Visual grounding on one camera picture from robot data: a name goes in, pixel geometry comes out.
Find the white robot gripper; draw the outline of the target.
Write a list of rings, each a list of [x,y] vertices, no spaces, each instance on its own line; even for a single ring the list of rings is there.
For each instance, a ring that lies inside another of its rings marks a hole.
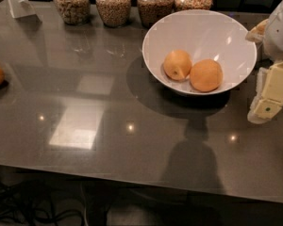
[[[283,0],[268,20],[261,21],[247,32],[245,39],[254,43],[263,41],[264,53],[271,60],[283,60]],[[283,108],[283,61],[277,61],[269,69],[259,69],[256,93],[247,119],[262,124]]]

